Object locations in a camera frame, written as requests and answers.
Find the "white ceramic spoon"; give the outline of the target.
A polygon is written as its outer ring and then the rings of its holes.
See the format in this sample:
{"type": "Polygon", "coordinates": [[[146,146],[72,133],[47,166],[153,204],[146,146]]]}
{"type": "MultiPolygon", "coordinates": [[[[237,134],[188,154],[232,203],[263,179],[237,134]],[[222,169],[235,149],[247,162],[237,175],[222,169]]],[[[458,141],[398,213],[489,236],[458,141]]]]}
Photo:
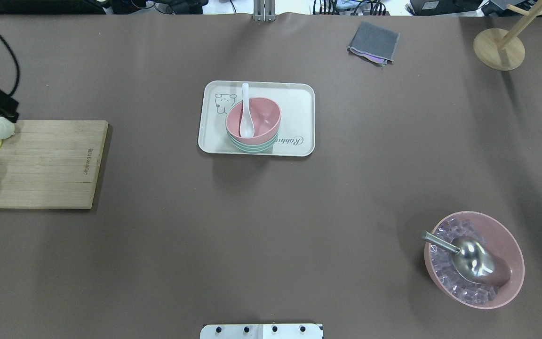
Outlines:
{"type": "Polygon", "coordinates": [[[242,83],[242,113],[239,119],[239,135],[244,138],[254,137],[255,128],[250,114],[249,84],[242,83]]]}

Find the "small pink bowl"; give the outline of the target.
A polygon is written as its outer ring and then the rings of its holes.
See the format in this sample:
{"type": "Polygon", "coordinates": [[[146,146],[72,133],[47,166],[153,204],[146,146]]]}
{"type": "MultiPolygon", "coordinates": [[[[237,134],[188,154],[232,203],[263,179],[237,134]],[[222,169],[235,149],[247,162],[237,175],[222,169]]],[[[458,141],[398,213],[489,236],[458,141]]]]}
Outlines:
{"type": "Polygon", "coordinates": [[[242,109],[243,103],[238,102],[227,115],[225,127],[230,136],[248,145],[264,144],[276,136],[280,127],[281,112],[275,101],[263,97],[249,99],[250,116],[255,131],[253,137],[243,137],[239,133],[242,109]]]}

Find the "large pink ice bowl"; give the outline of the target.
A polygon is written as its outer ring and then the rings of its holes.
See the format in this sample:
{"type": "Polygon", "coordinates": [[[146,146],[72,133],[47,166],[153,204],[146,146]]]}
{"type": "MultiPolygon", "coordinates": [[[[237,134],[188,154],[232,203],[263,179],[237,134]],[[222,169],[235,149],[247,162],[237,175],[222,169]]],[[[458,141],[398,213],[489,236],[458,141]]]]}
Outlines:
{"type": "Polygon", "coordinates": [[[462,211],[442,219],[429,233],[451,243],[468,236],[479,241],[496,264],[497,285],[472,283],[450,262],[450,253],[426,242],[424,263],[435,285],[451,299],[475,309],[495,309],[512,301],[525,278],[525,262],[514,236],[499,221],[475,211],[462,211]]]}

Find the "white steamed bun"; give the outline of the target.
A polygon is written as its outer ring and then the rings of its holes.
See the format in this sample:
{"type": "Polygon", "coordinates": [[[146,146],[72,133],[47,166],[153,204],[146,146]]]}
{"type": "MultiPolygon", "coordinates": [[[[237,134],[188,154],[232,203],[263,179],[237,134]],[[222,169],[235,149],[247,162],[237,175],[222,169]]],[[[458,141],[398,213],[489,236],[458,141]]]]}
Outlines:
{"type": "Polygon", "coordinates": [[[12,137],[15,134],[16,125],[4,117],[0,117],[0,140],[12,137]]]}

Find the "wooden cutting board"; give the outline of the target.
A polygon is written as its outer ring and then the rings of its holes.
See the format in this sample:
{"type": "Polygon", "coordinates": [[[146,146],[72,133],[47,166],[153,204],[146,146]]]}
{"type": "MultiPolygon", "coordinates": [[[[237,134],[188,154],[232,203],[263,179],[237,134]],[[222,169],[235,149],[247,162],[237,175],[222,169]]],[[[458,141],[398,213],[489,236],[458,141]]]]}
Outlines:
{"type": "Polygon", "coordinates": [[[0,208],[92,208],[107,131],[106,121],[18,121],[0,147],[0,208]]]}

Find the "green stacked bowls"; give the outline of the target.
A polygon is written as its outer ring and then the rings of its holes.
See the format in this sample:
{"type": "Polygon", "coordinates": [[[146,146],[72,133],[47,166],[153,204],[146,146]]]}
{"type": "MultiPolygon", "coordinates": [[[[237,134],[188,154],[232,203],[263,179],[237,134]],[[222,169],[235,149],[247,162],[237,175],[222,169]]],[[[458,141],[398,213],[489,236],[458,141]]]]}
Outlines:
{"type": "Polygon", "coordinates": [[[239,150],[249,153],[249,154],[257,154],[265,152],[268,149],[271,149],[273,147],[273,144],[277,141],[279,137],[279,132],[277,132],[269,141],[266,141],[262,144],[256,144],[256,145],[250,145],[245,144],[243,142],[238,141],[235,139],[230,132],[227,132],[227,136],[229,137],[231,143],[236,146],[239,150]]]}

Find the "pale green rabbit tray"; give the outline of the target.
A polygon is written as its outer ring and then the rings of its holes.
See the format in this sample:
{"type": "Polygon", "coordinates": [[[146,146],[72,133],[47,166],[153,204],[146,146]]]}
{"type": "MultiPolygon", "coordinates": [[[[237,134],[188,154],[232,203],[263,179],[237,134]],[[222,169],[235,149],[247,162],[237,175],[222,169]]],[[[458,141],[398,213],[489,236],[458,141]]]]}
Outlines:
{"type": "MultiPolygon", "coordinates": [[[[235,105],[241,105],[242,82],[215,80],[205,86],[198,145],[207,153],[245,154],[226,132],[226,118],[235,105]]],[[[282,120],[273,146],[260,152],[265,156],[304,157],[315,148],[315,94],[307,84],[251,81],[250,98],[275,101],[282,120]]]]}

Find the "grey folded cloth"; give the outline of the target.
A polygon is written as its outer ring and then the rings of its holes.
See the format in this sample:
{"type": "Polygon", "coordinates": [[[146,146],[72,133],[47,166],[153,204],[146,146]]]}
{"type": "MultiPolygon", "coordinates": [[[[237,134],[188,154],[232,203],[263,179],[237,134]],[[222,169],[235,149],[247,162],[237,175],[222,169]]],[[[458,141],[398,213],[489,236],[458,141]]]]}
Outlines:
{"type": "Polygon", "coordinates": [[[394,61],[394,52],[399,39],[398,32],[370,22],[362,22],[348,45],[348,51],[384,67],[394,61]]]}

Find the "metal ice scoop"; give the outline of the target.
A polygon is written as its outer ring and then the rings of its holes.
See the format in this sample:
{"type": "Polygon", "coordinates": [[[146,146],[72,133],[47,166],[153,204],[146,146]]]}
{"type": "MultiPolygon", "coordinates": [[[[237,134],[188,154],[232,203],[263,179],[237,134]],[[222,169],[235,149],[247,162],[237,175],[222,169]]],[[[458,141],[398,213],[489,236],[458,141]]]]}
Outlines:
{"type": "Polygon", "coordinates": [[[462,236],[449,243],[429,232],[423,232],[422,240],[450,253],[450,262],[467,281],[477,284],[497,285],[494,282],[496,264],[490,253],[474,238],[462,236]]]}

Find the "wooden mug tree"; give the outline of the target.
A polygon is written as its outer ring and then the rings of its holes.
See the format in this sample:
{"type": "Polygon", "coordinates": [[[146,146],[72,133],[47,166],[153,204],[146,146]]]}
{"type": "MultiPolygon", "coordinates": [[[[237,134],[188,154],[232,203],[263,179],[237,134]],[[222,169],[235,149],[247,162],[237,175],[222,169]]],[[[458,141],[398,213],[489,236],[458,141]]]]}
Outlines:
{"type": "Polygon", "coordinates": [[[486,29],[473,41],[475,55],[487,66],[499,71],[511,71],[519,67],[525,58],[525,47],[518,35],[539,15],[542,15],[542,0],[529,11],[507,5],[521,14],[520,20],[509,31],[500,28],[486,29]]]}

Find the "aluminium frame post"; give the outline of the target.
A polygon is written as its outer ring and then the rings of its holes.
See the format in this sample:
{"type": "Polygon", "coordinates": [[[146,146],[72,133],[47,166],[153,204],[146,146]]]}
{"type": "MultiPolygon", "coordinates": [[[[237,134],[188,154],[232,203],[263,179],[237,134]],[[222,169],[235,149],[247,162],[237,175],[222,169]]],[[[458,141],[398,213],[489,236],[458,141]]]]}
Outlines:
{"type": "Polygon", "coordinates": [[[273,22],[276,17],[275,0],[254,0],[253,20],[255,22],[273,22]]]}

